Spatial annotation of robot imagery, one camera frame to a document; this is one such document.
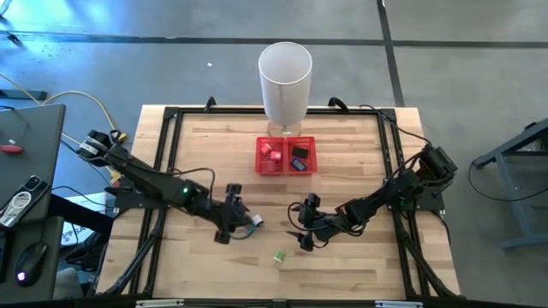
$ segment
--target computer mouse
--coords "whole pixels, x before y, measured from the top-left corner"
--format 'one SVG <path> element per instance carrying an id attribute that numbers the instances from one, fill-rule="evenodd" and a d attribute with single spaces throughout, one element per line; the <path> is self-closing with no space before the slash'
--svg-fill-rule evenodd
<path id="1" fill-rule="evenodd" d="M 15 280 L 22 287 L 32 286 L 39 278 L 42 271 L 45 252 L 48 246 L 43 242 L 29 245 L 19 257 L 15 267 Z"/>

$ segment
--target red plastic tray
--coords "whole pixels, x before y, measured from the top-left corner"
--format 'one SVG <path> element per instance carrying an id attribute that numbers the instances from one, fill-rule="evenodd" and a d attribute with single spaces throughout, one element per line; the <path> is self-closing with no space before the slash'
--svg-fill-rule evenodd
<path id="1" fill-rule="evenodd" d="M 270 162 L 271 159 L 269 156 L 260 152 L 260 148 L 263 147 L 263 145 L 269 145 L 273 151 L 282 153 L 282 160 L 276 162 L 276 171 L 266 170 L 267 166 L 265 166 L 265 163 Z M 288 159 L 285 146 L 285 138 L 258 137 L 257 147 L 255 148 L 255 172 L 260 175 L 283 175 Z"/>
<path id="2" fill-rule="evenodd" d="M 286 160 L 287 174 L 288 175 L 311 175 L 318 171 L 318 162 L 316 162 L 316 140 L 314 137 L 288 137 L 285 140 L 286 146 Z M 293 156 L 293 148 L 300 147 L 301 149 L 308 150 L 308 157 L 297 157 L 299 160 L 307 166 L 306 171 L 299 171 L 291 165 Z"/>

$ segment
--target gray floor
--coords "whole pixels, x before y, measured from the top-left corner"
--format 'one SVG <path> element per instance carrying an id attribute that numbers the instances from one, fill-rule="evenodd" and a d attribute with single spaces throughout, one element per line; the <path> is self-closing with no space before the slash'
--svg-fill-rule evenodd
<path id="1" fill-rule="evenodd" d="M 393 39 L 548 40 L 546 1 L 385 4 Z M 197 38 L 383 37 L 374 0 L 14 0 L 5 17 L 10 22 L 6 27 L 18 31 Z M 26 46 L 20 50 L 0 41 L 0 72 L 29 89 L 89 92 L 106 104 L 127 132 L 134 131 L 142 104 L 204 104 L 209 96 L 220 104 L 260 102 L 256 62 L 263 45 Z M 314 60 L 311 104 L 326 104 L 331 96 L 352 105 L 395 104 L 384 47 L 307 48 Z M 406 106 L 420 108 L 426 136 L 443 146 L 460 168 L 445 199 L 462 293 L 470 299 L 547 306 L 548 249 L 503 252 L 500 242 L 517 235 L 509 205 L 475 194 L 467 171 L 474 158 L 529 122 L 546 117 L 548 50 L 395 48 L 395 53 Z M 3 81 L 0 86 L 9 87 Z M 58 102 L 68 106 L 65 130 L 70 135 L 81 139 L 89 129 L 108 129 L 100 110 L 86 99 L 65 97 Z M 496 174 L 486 169 L 474 173 L 474 180 L 484 191 L 503 196 L 500 186 L 486 184 Z M 54 184 L 84 193 L 104 186 L 66 149 L 60 151 Z M 532 201 L 543 202 L 545 197 Z"/>

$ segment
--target wooden table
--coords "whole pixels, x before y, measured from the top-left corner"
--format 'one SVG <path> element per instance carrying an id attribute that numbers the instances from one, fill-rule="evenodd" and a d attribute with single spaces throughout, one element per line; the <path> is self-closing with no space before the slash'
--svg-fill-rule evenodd
<path id="1" fill-rule="evenodd" d="M 145 105 L 132 154 L 153 165 L 164 113 L 163 105 Z M 422 135 L 419 111 L 396 109 L 400 127 Z M 381 209 L 359 238 L 339 234 L 324 249 L 304 252 L 286 216 L 287 206 L 310 193 L 321 197 L 321 209 L 332 211 L 351 198 L 378 189 L 384 178 L 377 121 L 363 115 L 310 115 L 302 134 L 316 138 L 318 173 L 312 176 L 259 176 L 254 171 L 255 140 L 265 136 L 265 115 L 185 115 L 176 168 L 216 170 L 214 198 L 224 199 L 230 182 L 243 185 L 242 197 L 265 227 L 251 238 L 224 246 L 213 241 L 215 227 L 198 217 L 169 210 L 154 297 L 226 299 L 403 299 L 402 272 L 391 214 Z M 170 128 L 168 143 L 173 132 Z M 423 141 L 401 133 L 404 156 L 419 151 Z M 164 164 L 169 146 L 164 153 Z M 209 173 L 189 178 L 207 187 Z M 111 286 L 135 254 L 143 210 L 116 219 L 98 290 Z M 450 246 L 443 224 L 430 212 L 417 221 L 426 260 L 444 283 L 459 293 Z M 272 257 L 287 253 L 276 267 Z M 414 286 L 419 283 L 410 261 Z M 148 259 L 141 273 L 146 280 Z"/>

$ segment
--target yellow cable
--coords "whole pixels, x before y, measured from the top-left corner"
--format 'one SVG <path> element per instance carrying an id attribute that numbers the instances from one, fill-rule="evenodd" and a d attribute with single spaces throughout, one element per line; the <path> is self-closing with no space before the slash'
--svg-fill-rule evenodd
<path id="1" fill-rule="evenodd" d="M 14 81 L 12 81 L 10 78 L 6 77 L 5 75 L 3 74 L 0 74 L 0 77 L 4 78 L 5 80 L 7 80 L 9 83 L 11 83 L 12 85 L 14 85 L 15 87 L 17 87 L 19 90 L 23 91 L 23 93 L 25 93 L 26 95 L 28 95 L 28 97 L 30 97 L 34 103 L 36 103 L 38 106 L 44 106 L 46 105 L 47 103 L 49 102 L 52 102 L 54 99 L 62 96 L 62 95 L 65 95 L 65 94 L 80 94 L 80 95 L 83 95 L 87 98 L 90 98 L 93 102 L 97 103 L 99 105 L 99 107 L 101 107 L 101 109 L 103 110 L 103 113 L 104 115 L 106 116 L 106 120 L 109 122 L 110 124 L 110 127 L 112 129 L 115 129 L 115 126 L 114 126 L 114 122 L 112 121 L 112 119 L 110 118 L 110 115 L 108 113 L 108 111 L 106 110 L 106 108 L 104 107 L 103 103 L 101 103 L 98 99 L 94 98 L 93 96 L 85 93 L 85 92 L 80 92 L 80 91 L 66 91 L 66 92 L 61 92 L 57 95 L 54 95 L 52 96 L 51 98 L 48 98 L 46 99 L 43 103 L 40 103 L 36 98 L 34 98 L 31 93 L 29 93 L 27 90 L 25 90 L 22 86 L 19 86 L 17 83 L 15 83 Z M 76 143 L 77 145 L 79 145 L 81 142 L 68 136 L 65 132 L 63 132 L 63 137 L 65 137 L 66 139 Z"/>

